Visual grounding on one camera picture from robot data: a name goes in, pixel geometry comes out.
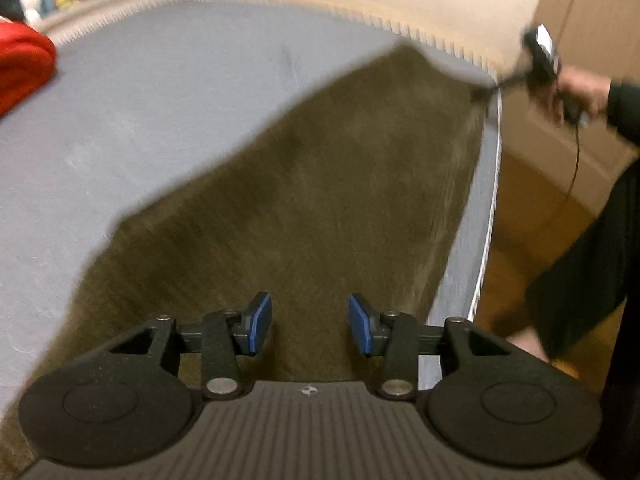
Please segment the person right hand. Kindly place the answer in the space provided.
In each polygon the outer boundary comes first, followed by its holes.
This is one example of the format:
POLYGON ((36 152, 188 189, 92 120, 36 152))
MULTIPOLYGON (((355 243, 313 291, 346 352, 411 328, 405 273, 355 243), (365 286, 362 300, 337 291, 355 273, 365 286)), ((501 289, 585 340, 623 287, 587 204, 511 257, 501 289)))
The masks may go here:
POLYGON ((548 112, 555 122, 564 122, 564 103, 561 93, 567 93, 582 103, 591 118, 603 116, 608 107, 608 94, 612 78, 584 70, 574 65, 563 65, 552 84, 547 98, 548 112))

